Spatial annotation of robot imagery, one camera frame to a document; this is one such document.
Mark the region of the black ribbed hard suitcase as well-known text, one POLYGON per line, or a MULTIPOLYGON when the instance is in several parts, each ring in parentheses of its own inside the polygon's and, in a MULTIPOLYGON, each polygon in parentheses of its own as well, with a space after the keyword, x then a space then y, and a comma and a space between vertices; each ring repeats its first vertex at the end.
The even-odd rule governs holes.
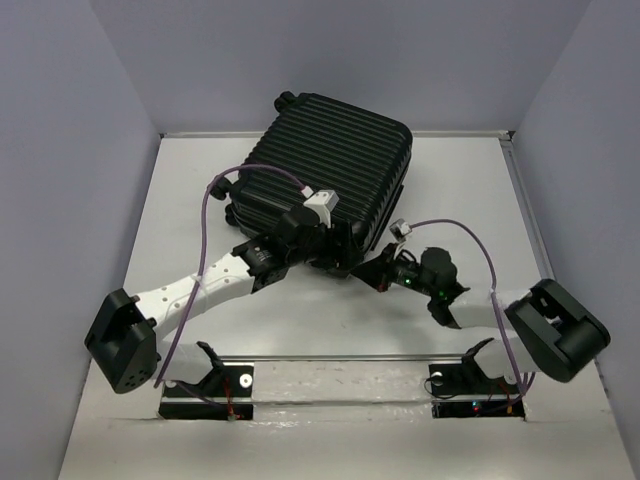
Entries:
POLYGON ((403 123, 317 93, 283 92, 278 113, 246 157, 235 181, 212 197, 227 221, 253 237, 271 229, 302 197, 289 176, 313 190, 333 190, 334 223, 345 225, 356 254, 374 249, 403 189, 413 136, 403 123))

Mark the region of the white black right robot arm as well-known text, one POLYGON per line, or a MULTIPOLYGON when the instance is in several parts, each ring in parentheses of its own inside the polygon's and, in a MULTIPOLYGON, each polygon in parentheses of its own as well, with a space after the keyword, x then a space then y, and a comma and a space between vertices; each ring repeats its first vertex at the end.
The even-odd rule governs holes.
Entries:
POLYGON ((608 329, 562 285, 542 279, 523 291, 482 294, 463 286, 448 251, 429 247, 419 258, 391 243, 351 274, 378 292, 393 284, 428 297, 427 310, 444 328, 496 328, 464 355, 462 384, 482 392, 513 373, 541 372, 571 381, 611 343, 608 329))

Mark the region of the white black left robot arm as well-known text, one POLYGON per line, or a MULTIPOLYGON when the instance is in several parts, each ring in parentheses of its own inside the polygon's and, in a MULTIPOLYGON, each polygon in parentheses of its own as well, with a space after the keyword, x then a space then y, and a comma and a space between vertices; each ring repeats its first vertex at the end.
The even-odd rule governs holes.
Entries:
POLYGON ((136 295, 112 291, 84 344, 117 394, 150 380, 170 380, 209 395, 220 386, 221 362, 205 342, 181 343, 189 320, 283 280, 299 264, 340 270, 357 256, 348 222, 324 223, 310 208, 294 207, 272 230, 235 246, 201 272, 136 295))

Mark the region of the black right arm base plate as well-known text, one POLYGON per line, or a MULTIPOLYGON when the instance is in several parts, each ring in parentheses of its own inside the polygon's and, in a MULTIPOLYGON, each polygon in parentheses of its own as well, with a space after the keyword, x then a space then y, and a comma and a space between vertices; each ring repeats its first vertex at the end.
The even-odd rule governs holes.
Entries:
POLYGON ((435 419, 526 417, 516 385, 503 378, 488 379, 470 364, 430 364, 423 387, 435 419))

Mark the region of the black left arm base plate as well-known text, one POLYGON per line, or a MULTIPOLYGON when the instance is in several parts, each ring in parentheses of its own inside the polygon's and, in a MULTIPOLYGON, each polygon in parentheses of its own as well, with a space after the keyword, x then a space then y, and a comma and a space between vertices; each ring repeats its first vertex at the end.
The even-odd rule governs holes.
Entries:
POLYGON ((165 385, 158 415, 165 420, 251 421, 253 387, 254 364, 228 362, 211 380, 165 385))

